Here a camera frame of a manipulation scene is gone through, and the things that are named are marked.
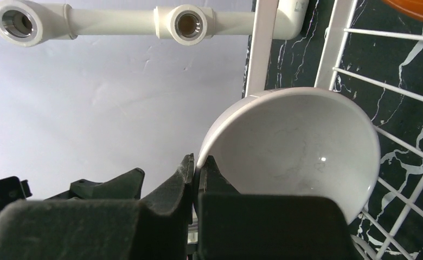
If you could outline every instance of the white wall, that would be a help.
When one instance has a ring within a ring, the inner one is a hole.
[[[251,0],[67,3],[251,9]],[[185,154],[197,154],[209,126],[240,98],[246,45],[245,36],[193,47],[156,36],[80,36],[21,48],[0,38],[0,178],[28,179],[42,199],[81,178],[107,181],[140,167],[145,196]]]

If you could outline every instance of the white metal frame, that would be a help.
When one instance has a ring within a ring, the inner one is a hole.
[[[354,77],[356,79],[365,81],[367,83],[371,83],[378,87],[388,89],[393,92],[396,92],[404,96],[410,97],[412,99],[416,99],[423,102],[423,96],[419,94],[412,93],[410,91],[401,89],[399,87],[395,87],[395,86],[371,79],[369,77],[362,76],[362,75],[352,73],[347,70],[339,68],[339,64],[341,62],[342,55],[345,48],[345,43],[349,37],[349,34],[365,34],[370,36],[392,37],[392,38],[400,38],[405,40],[423,41],[423,35],[402,34],[402,33],[396,33],[396,32],[394,33],[394,32],[387,32],[387,31],[375,31],[375,30],[363,30],[363,29],[351,28],[352,19],[354,17],[354,12],[356,10],[357,2],[358,2],[357,0],[353,0],[353,1],[336,0],[335,1],[333,13],[331,15],[328,35],[326,37],[321,61],[318,68],[315,87],[333,90],[338,73],[341,73],[341,74]],[[416,147],[404,142],[398,137],[378,127],[375,127],[375,129],[378,133],[382,134],[384,137],[387,137],[388,139],[394,141],[395,143],[401,145],[402,147],[408,149],[409,151],[423,158],[423,152],[421,150],[417,149]],[[409,198],[406,198],[404,195],[402,195],[400,192],[394,189],[391,185],[389,185],[383,179],[379,178],[378,181],[384,187],[386,187],[390,192],[395,194],[396,197],[402,200],[406,205],[403,208],[402,212],[400,213],[398,219],[396,220],[390,232],[387,232],[376,221],[376,219],[374,219],[364,209],[362,211],[363,215],[366,218],[368,218],[373,225],[377,227],[377,229],[386,237],[386,240],[384,241],[383,245],[381,246],[378,252],[374,252],[374,251],[371,252],[369,251],[370,250],[369,247],[366,248],[368,256],[364,254],[364,252],[361,250],[361,248],[358,245],[356,246],[356,248],[360,252],[360,254],[363,256],[364,259],[369,259],[369,257],[371,257],[372,259],[381,259],[381,257],[383,256],[383,254],[386,252],[387,248],[389,247],[390,243],[392,243],[407,259],[413,259],[413,257],[394,239],[394,236],[400,229],[403,221],[406,219],[411,209],[414,210],[417,214],[419,214],[423,218],[423,210],[421,210],[419,207],[417,207],[414,204],[419,194],[423,190],[423,176],[419,180],[415,190],[413,191],[413,193],[411,194]]]

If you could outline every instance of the bowl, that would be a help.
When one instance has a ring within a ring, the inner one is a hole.
[[[321,196],[351,223],[376,184],[379,140],[358,105],[328,90],[299,87],[248,96],[208,131],[200,169],[213,155],[243,194]]]

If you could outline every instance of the black marble surface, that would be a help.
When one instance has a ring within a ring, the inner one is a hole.
[[[334,1],[309,3],[297,38],[274,40],[266,89],[313,86]],[[380,0],[358,0],[353,28],[423,35],[423,22],[407,17]],[[423,42],[353,34],[341,68],[423,95]],[[423,151],[423,102],[339,74],[335,90],[356,102],[373,124]],[[423,175],[423,159],[379,135],[380,177],[405,197],[412,195]],[[423,190],[415,204],[423,210]],[[389,232],[405,203],[377,183],[366,209]],[[378,251],[385,236],[367,218],[359,217],[350,232]],[[415,259],[423,259],[423,218],[410,211],[395,240]],[[390,244],[382,259],[405,259]]]

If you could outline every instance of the dish rack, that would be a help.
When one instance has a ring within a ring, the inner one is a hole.
[[[369,37],[391,37],[391,38],[398,38],[403,39],[405,41],[417,41],[415,47],[413,48],[412,52],[414,51],[414,56],[407,58],[399,67],[400,69],[400,79],[401,79],[401,68],[404,65],[407,65],[411,62],[411,60],[417,55],[418,51],[421,50],[421,46],[423,47],[423,30],[422,35],[415,35],[415,34],[404,34],[399,32],[392,32],[392,31],[377,31],[377,30],[365,30],[365,29],[355,29],[353,27],[354,21],[354,14],[355,11],[358,9],[358,5],[362,5],[366,0],[336,0],[333,6],[329,27],[325,32],[325,44],[323,47],[322,56],[320,59],[320,63],[318,66],[318,72],[315,80],[315,87],[324,88],[335,92],[340,92],[337,89],[337,84],[341,85],[341,76],[348,76],[351,78],[355,78],[360,81],[364,81],[370,83],[371,85],[375,85],[380,87],[385,92],[389,90],[391,92],[395,92],[401,94],[405,97],[415,99],[418,101],[423,102],[423,96],[417,93],[408,91],[402,88],[402,85],[399,84],[398,86],[392,86],[391,84],[387,84],[386,82],[381,82],[370,77],[362,76],[356,72],[349,71],[349,68],[342,69],[341,63],[343,58],[343,53],[346,48],[346,43],[348,42],[349,36],[354,34],[361,34],[361,35],[368,35]],[[262,4],[257,3],[256,5],[256,17],[255,17],[255,30],[258,29],[258,23],[266,23],[270,26],[271,21],[274,19],[274,5],[276,5],[277,1],[272,2],[272,9],[271,9],[271,1],[264,1],[264,6]],[[261,87],[255,87],[254,83],[257,83],[258,86],[261,86],[261,82],[266,82],[266,71],[267,69],[264,66],[268,65],[269,61],[269,51],[270,49],[270,42],[267,41],[269,37],[263,34],[258,34],[257,31],[253,31],[253,38],[251,43],[251,52],[250,52],[250,65],[247,77],[247,86],[244,91],[245,96],[251,95],[256,91],[262,91]],[[258,59],[258,67],[260,73],[256,71],[257,69],[252,70],[252,63],[251,60]],[[376,131],[379,135],[384,138],[395,142],[396,144],[400,145],[407,151],[416,154],[420,158],[423,159],[423,151],[414,147],[413,145],[408,144],[407,142],[403,141],[402,139],[392,135],[378,126],[375,126]],[[418,256],[418,252],[408,252],[398,241],[395,240],[395,235],[401,229],[403,222],[407,218],[408,214],[411,211],[417,213],[420,217],[423,218],[423,210],[419,208],[415,202],[421,192],[423,191],[423,174],[417,186],[415,187],[414,191],[411,193],[409,197],[405,197],[400,191],[392,187],[391,184],[386,182],[381,177],[378,178],[378,182],[384,186],[389,193],[392,194],[393,197],[401,200],[405,205],[403,210],[399,213],[398,218],[394,222],[392,228],[390,230],[386,230],[381,224],[378,223],[368,212],[367,206],[362,210],[359,215],[359,219],[368,219],[370,224],[375,226],[384,236],[385,240],[382,242],[380,248],[376,251],[370,246],[366,241],[362,238],[352,235],[352,239],[354,241],[354,246],[357,249],[358,253],[363,257],[363,259],[381,259],[386,252],[391,252],[393,255],[399,255],[406,259],[416,259]],[[389,250],[390,246],[397,249],[397,251]]]

